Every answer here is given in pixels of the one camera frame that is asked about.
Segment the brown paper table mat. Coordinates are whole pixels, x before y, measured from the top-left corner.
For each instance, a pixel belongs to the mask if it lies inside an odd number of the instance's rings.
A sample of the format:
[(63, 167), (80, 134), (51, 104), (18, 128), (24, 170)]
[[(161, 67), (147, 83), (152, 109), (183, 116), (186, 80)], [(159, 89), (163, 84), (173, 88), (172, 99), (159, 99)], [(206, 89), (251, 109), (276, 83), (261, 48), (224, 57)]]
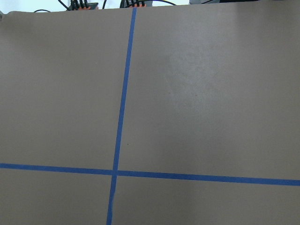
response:
[(3, 225), (297, 225), (297, 0), (0, 15)]

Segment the orange black electronics board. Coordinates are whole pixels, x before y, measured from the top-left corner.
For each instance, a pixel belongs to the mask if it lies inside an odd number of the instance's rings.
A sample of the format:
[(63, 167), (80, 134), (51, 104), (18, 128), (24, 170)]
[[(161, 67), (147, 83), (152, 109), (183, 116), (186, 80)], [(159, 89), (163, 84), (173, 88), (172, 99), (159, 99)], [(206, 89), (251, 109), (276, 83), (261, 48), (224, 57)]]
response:
[(77, 11), (77, 10), (97, 10), (98, 3), (90, 3), (87, 0), (70, 0), (69, 6), (66, 7), (67, 11)]

